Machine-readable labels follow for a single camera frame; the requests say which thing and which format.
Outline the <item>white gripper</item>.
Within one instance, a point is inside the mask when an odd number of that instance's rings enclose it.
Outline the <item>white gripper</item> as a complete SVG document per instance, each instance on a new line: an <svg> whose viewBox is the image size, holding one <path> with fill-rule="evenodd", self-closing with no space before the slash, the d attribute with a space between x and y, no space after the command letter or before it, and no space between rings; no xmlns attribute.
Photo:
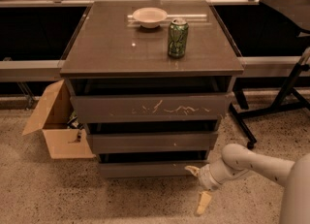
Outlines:
<svg viewBox="0 0 310 224"><path fill-rule="evenodd" d="M200 169L196 166L186 166L185 170L197 177L201 187L204 190L207 190L199 193L199 200L195 210L195 215L200 216L204 214L212 199L212 195L208 191L218 190L221 184L218 183L211 174L209 165L205 165Z"/></svg>

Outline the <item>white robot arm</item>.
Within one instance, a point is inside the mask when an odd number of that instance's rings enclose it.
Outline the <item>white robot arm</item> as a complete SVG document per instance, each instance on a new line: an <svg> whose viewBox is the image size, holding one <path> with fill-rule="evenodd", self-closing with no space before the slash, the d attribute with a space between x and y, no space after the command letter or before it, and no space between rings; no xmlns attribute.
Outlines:
<svg viewBox="0 0 310 224"><path fill-rule="evenodd" d="M279 224L310 224L310 154L297 161L255 153L240 144L227 144L221 157L198 168L185 169L200 182L196 215L202 215L211 201L211 192L224 182L255 172L284 187Z"/></svg>

